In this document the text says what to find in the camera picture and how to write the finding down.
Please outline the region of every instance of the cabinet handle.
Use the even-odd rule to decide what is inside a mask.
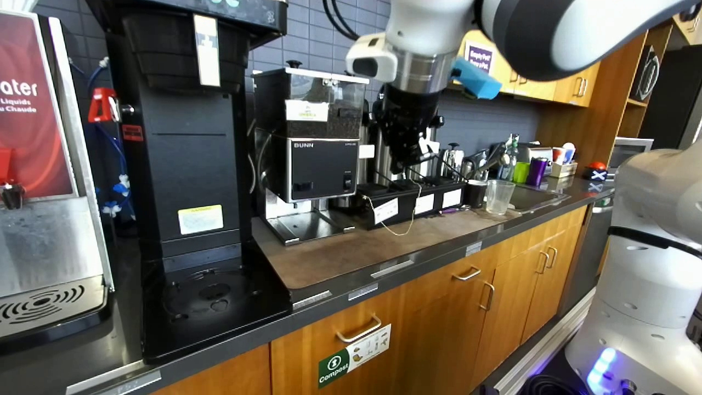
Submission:
[[[576,87],[575,87],[575,95],[573,95],[573,97],[581,97],[581,91],[584,91],[584,76],[575,76],[575,80],[576,80]]]
[[[541,256],[541,260],[539,260],[539,268],[535,270],[535,273],[545,273],[549,268],[549,250],[539,250],[539,256]]]
[[[557,259],[557,248],[549,248],[549,253],[546,253],[546,254],[549,254],[549,263],[546,263],[546,268],[549,268],[549,270],[552,270],[554,259]]]
[[[483,281],[483,286],[490,289],[490,298],[486,298],[485,305],[478,305],[478,306],[485,309],[485,311],[490,311],[491,305],[493,305],[493,301],[496,301],[497,287],[496,287],[493,283],[486,283],[486,281]]]
[[[462,276],[451,273],[451,278],[455,278],[455,281],[462,281],[462,283],[468,283],[468,281],[472,281],[472,278],[480,276],[480,272],[483,272],[483,270],[478,270],[478,268],[469,268],[469,270],[468,270],[468,273],[462,273]]]
[[[580,91],[580,97],[585,97],[585,95],[587,95],[587,87],[590,87],[590,80],[584,78],[584,89]]]
[[[336,338],[342,339],[342,342],[347,342],[347,344],[352,344],[352,342],[355,342],[355,339],[360,339],[360,338],[377,331],[377,329],[381,327],[381,320],[379,320],[376,313],[370,316],[370,320],[373,320],[373,324],[370,324],[368,329],[360,331],[358,335],[347,338],[347,335],[342,335],[341,331],[336,331]]]

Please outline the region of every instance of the black machine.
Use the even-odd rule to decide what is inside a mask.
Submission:
[[[259,187],[284,243],[355,227],[330,200],[355,192],[366,85],[294,65],[255,73]]]
[[[244,75],[285,2],[89,0],[120,98],[143,253],[145,359],[290,311],[251,231]]]

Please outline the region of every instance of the cabinet door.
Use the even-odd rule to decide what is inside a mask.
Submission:
[[[539,98],[539,101],[554,101],[557,80],[534,80],[524,78],[517,73],[511,75],[511,91],[517,97]]]
[[[398,359],[401,358],[401,289],[391,289],[373,297],[360,305],[342,309],[326,316],[314,324],[273,339],[273,392],[275,395],[389,395],[398,392],[394,382],[401,371],[398,371]],[[360,335],[377,322],[392,324],[391,349],[376,356],[366,365],[336,376],[326,376],[324,359],[347,349],[342,338]]]
[[[493,294],[493,248],[407,283],[401,395],[468,395]]]
[[[541,226],[520,232],[496,246],[493,302],[485,318],[472,382],[483,382],[522,339],[522,324],[535,286],[529,248]]]
[[[552,220],[549,223],[549,239],[535,248],[535,289],[530,297],[522,342],[526,342],[557,313],[584,214],[585,208],[576,208]]]
[[[175,382],[155,395],[269,395],[268,344]]]
[[[552,101],[587,108],[594,84],[597,84],[598,64],[557,80]]]

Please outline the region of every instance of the light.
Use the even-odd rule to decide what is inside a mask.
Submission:
[[[598,359],[606,361],[606,365],[613,365],[616,359],[616,350],[614,349],[603,349],[598,352]]]
[[[590,373],[587,373],[587,386],[593,392],[598,392],[603,386],[602,382],[603,379],[610,379],[607,377],[607,371],[613,369],[616,359],[616,350],[614,349],[603,349],[597,358],[597,361],[593,365]]]

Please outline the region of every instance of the wooden cabinet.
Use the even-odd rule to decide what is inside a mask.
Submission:
[[[269,395],[268,344],[175,382],[155,395]]]
[[[580,174],[594,160],[607,163],[616,136],[639,136],[647,103],[629,98],[637,68],[644,46],[653,46],[662,60],[672,28],[672,21],[661,23],[607,54],[587,108],[541,105],[537,141],[575,142]]]
[[[557,313],[584,216],[585,208],[580,208],[549,222],[545,226],[545,242],[530,248],[535,287],[522,329],[522,342],[535,335]]]
[[[584,212],[585,205],[571,210],[276,338],[273,395],[473,391],[557,313]],[[391,324],[384,352],[320,382],[323,365],[348,346],[342,338],[377,334],[381,324]]]
[[[406,292],[401,395],[468,395],[485,316],[496,302],[496,248],[431,272]]]
[[[557,313],[584,214],[576,208],[496,246],[496,302],[472,382],[483,382]]]
[[[594,91],[594,84],[597,84],[597,73],[598,73],[598,64],[593,64],[590,68],[561,78],[554,85],[554,97],[552,101],[557,103],[569,103],[569,105],[580,105],[580,108],[587,108],[593,101],[593,91]]]
[[[320,395],[389,395],[398,392],[401,371],[401,305],[404,287],[373,297],[360,305],[326,316],[314,324],[273,339],[273,392],[320,392]],[[360,335],[373,327],[391,324],[391,349],[368,359],[355,371],[324,379],[323,365],[347,349],[341,338]]]
[[[486,68],[490,75],[503,84],[500,87],[503,95],[580,105],[580,108],[590,105],[590,97],[593,97],[593,87],[598,69],[598,64],[594,64],[580,75],[560,78],[560,80],[524,78],[507,64],[507,60],[500,54],[496,44],[490,42],[480,30],[465,33],[459,54],[472,61],[478,61],[483,69]]]

